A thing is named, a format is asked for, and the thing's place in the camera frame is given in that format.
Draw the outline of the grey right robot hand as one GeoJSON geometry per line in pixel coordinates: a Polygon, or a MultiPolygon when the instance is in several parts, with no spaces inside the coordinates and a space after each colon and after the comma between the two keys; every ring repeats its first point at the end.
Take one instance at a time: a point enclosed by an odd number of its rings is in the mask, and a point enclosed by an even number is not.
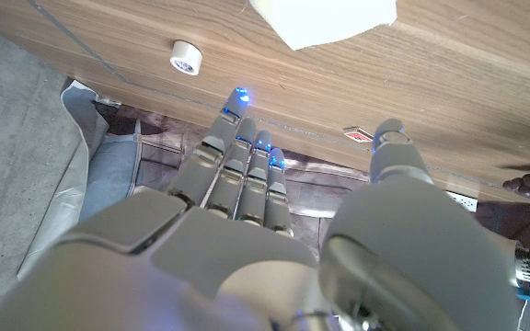
{"type": "Polygon", "coordinates": [[[165,192],[62,234],[0,303],[0,330],[514,330],[513,251],[432,181],[402,123],[314,255],[282,152],[233,90],[165,192]]]}

